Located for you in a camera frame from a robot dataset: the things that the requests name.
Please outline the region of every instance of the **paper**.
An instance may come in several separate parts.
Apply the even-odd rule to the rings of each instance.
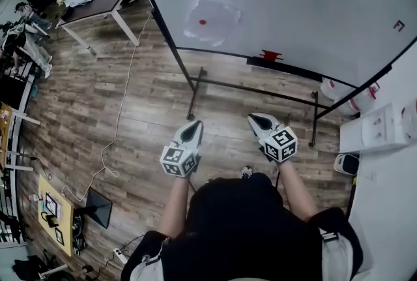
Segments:
[[[188,15],[184,35],[220,46],[235,30],[241,11],[224,3],[200,0]]]

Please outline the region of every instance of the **picture frame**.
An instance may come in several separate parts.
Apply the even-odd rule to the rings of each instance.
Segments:
[[[64,246],[64,236],[58,228],[55,228],[55,235],[57,236],[57,242]]]
[[[58,203],[48,194],[45,194],[45,207],[53,216],[58,217]]]

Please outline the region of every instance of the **power strip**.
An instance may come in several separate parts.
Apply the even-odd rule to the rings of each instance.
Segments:
[[[128,262],[128,258],[123,254],[120,248],[115,248],[113,252],[116,254],[116,256],[120,259],[120,261],[123,263],[123,265],[126,265]]]

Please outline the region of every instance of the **white cable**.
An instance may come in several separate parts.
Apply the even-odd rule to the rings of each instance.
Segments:
[[[139,36],[138,36],[137,40],[139,40],[139,39],[141,38],[141,35],[142,35],[143,31],[145,30],[146,24],[148,23],[148,21],[149,21],[149,19],[151,18],[151,16],[152,16],[152,13],[150,13],[150,14],[149,14],[148,19],[147,19],[147,21],[145,22],[145,25],[143,25],[142,32],[139,34]],[[115,137],[113,138],[113,141],[111,141],[109,144],[107,144],[107,145],[106,145],[106,146],[102,149],[102,151],[101,151],[101,153],[100,153],[100,154],[101,154],[101,157],[102,157],[103,168],[102,168],[100,171],[96,172],[96,173],[93,175],[93,177],[91,178],[90,185],[87,187],[87,189],[86,189],[86,191],[85,191],[85,193],[84,193],[84,195],[83,195],[83,197],[82,197],[81,199],[77,198],[77,197],[74,195],[74,193],[72,193],[71,189],[70,189],[67,185],[65,185],[65,186],[63,187],[63,190],[61,191],[61,194],[64,194],[64,190],[65,190],[65,188],[67,188],[67,189],[68,189],[68,191],[72,194],[72,196],[74,196],[74,197],[75,197],[78,201],[83,201],[83,199],[84,199],[84,198],[85,198],[85,196],[87,195],[87,193],[88,193],[88,191],[89,191],[89,189],[90,189],[91,185],[93,184],[94,178],[95,178],[95,177],[96,177],[96,175],[98,175],[101,171],[103,171],[103,170],[109,170],[109,171],[110,171],[110,173],[114,176],[114,178],[119,178],[119,177],[120,177],[120,173],[119,173],[118,171],[111,170],[111,169],[109,169],[109,168],[108,168],[108,167],[104,164],[104,159],[103,159],[103,151],[104,151],[104,150],[106,150],[106,149],[107,149],[110,145],[112,145],[112,144],[115,142],[116,137],[117,137],[117,130],[119,129],[119,119],[120,119],[120,115],[121,115],[121,113],[122,113],[122,108],[123,108],[124,99],[126,98],[126,94],[127,94],[127,91],[128,91],[128,84],[129,84],[129,79],[130,79],[130,69],[131,69],[131,67],[132,67],[133,57],[134,57],[134,55],[135,55],[136,48],[137,48],[137,47],[135,46],[135,49],[133,49],[132,58],[130,59],[130,65],[129,65],[129,70],[128,70],[128,79],[126,80],[126,85],[124,86],[124,95],[123,95],[122,103],[121,103],[121,105],[120,105],[119,114],[117,114]]]

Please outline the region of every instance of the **dark desk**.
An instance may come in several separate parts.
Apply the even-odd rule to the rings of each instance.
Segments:
[[[72,14],[65,18],[61,19],[57,24],[57,27],[62,27],[65,31],[68,32],[74,39],[76,39],[84,48],[90,48],[90,46],[80,38],[73,30],[69,29],[68,26],[89,18],[97,16],[107,16],[111,14],[115,21],[120,25],[122,30],[126,33],[129,39],[133,42],[135,46],[139,45],[139,41],[126,25],[120,14],[117,12],[120,3],[123,0],[92,0],[85,5],[79,5],[74,7]]]

